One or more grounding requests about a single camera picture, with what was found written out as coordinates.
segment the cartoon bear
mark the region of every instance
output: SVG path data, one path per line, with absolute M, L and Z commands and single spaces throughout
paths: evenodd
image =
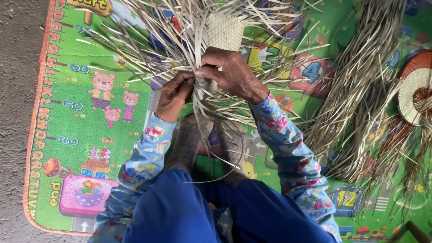
M 113 109 L 109 106 L 106 107 L 107 111 L 105 111 L 105 118 L 108 120 L 107 126 L 112 128 L 112 125 L 115 121 L 120 119 L 120 109 Z
M 97 109 L 99 106 L 102 111 L 107 109 L 111 98 L 115 96 L 111 94 L 110 90 L 114 87 L 114 74 L 102 74 L 99 71 L 93 72 L 93 86 L 94 90 L 89 90 L 92 95 L 93 109 Z
M 131 122 L 132 121 L 132 112 L 135 112 L 135 109 L 133 108 L 134 105 L 138 103 L 138 97 L 140 94 L 136 93 L 129 93 L 129 91 L 124 91 L 124 97 L 123 102 L 126 104 L 126 107 L 123 108 L 123 110 L 126 110 L 126 112 L 123 114 L 123 122 Z

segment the finger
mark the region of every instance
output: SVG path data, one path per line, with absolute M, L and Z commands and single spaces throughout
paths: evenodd
M 223 72 L 209 66 L 198 68 L 195 74 L 200 77 L 212 79 L 216 81 L 216 83 L 219 83 L 225 77 Z
M 193 77 L 195 77 L 194 73 L 180 70 L 179 72 L 177 72 L 177 74 L 174 76 L 174 78 L 172 78 L 170 81 L 167 82 L 167 84 L 169 83 L 169 85 L 172 85 L 172 84 L 180 85 L 185 80 L 187 80 L 189 78 L 193 78 Z
M 229 51 L 209 46 L 206 52 L 201 56 L 201 65 L 215 65 L 216 67 L 223 67 L 225 64 L 225 56 Z
M 190 78 L 186 80 L 184 83 L 181 84 L 180 89 L 177 92 L 177 96 L 181 100 L 186 100 L 186 98 L 189 96 L 192 89 L 194 88 L 194 84 L 195 84 L 194 78 Z

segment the play mat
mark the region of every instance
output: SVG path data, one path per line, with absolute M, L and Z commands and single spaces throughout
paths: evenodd
M 411 5 L 403 20 L 401 44 L 387 62 L 392 67 L 403 65 L 419 50 L 431 47 L 432 1 L 408 2 Z M 294 111 L 303 118 L 310 117 L 328 93 L 325 83 L 317 83 L 320 76 L 331 76 L 334 57 L 344 50 L 355 32 L 359 15 L 353 8 L 354 3 L 353 0 L 321 1 L 316 8 L 324 13 L 311 9 L 290 30 L 282 30 L 281 35 L 292 41 L 293 49 L 300 45 L 301 50 L 309 42 L 312 46 L 330 43 L 308 52 L 312 56 L 305 65 L 307 69 L 299 67 L 286 73 L 287 79 L 309 80 L 289 86 L 303 92 L 274 93 L 284 110 Z M 77 10 L 84 7 L 97 15 Z M 46 231 L 87 235 L 93 232 L 93 219 L 104 210 L 111 187 L 117 185 L 115 178 L 120 166 L 130 157 L 134 142 L 156 109 L 159 95 L 154 88 L 158 86 L 151 83 L 149 87 L 142 81 L 128 82 L 137 78 L 126 73 L 125 62 L 92 45 L 94 42 L 86 38 L 84 30 L 100 31 L 101 18 L 109 15 L 147 33 L 145 25 L 116 0 L 50 1 L 24 185 L 25 214 L 33 225 Z M 176 21 L 172 17 L 171 22 L 175 24 Z M 308 38 L 301 42 L 307 32 Z M 269 36 L 258 29 L 246 29 L 245 35 L 256 40 Z M 281 46 L 280 41 L 273 39 L 267 47 L 241 48 L 239 52 L 250 66 L 268 70 L 274 63 L 273 57 L 288 48 Z M 101 71 L 92 68 L 94 66 L 114 71 Z M 95 86 L 99 82 L 108 83 L 112 88 L 110 92 L 98 91 Z M 126 104 L 125 100 L 130 98 L 135 102 Z M 191 112 L 192 107 L 186 105 L 181 116 Z M 248 136 L 245 173 L 280 191 L 272 152 L 255 128 L 248 128 Z M 210 138 L 217 150 L 217 138 L 212 135 Z M 325 174 L 327 158 L 318 159 Z M 207 178 L 221 175 L 220 161 L 210 161 L 204 156 L 197 160 L 194 174 Z M 432 224 L 428 222 L 432 221 L 432 210 L 424 198 L 424 188 L 419 186 L 416 200 L 404 204 L 398 201 L 394 191 L 398 178 L 389 177 L 388 183 L 368 194 L 329 178 L 327 193 L 337 206 L 335 216 L 344 242 L 384 242 L 401 231 L 399 226 L 407 211 L 410 212 L 408 218 L 424 232 L 432 231 L 429 226 Z M 400 241 L 415 242 L 410 233 L 404 234 Z

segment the wrinkled hand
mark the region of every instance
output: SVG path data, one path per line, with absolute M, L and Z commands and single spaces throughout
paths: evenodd
M 208 47 L 201 56 L 202 67 L 195 71 L 200 77 L 210 78 L 224 90 L 257 105 L 264 101 L 269 90 L 254 75 L 236 51 Z
M 173 79 L 162 86 L 155 115 L 161 120 L 175 123 L 183 105 L 192 94 L 195 75 L 187 71 L 179 71 Z

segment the forearm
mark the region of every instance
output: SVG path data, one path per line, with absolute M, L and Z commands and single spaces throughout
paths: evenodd
M 120 168 L 119 186 L 111 189 L 105 211 L 96 216 L 90 243 L 121 242 L 135 205 L 163 169 L 175 125 L 152 116 L 144 134 L 136 141 L 131 158 Z
M 303 133 L 282 112 L 273 96 L 251 105 L 262 140 L 273 151 L 278 165 L 281 192 L 292 197 L 325 230 L 340 241 L 333 213 L 335 207 L 325 193 L 328 183 L 321 167 L 303 143 Z

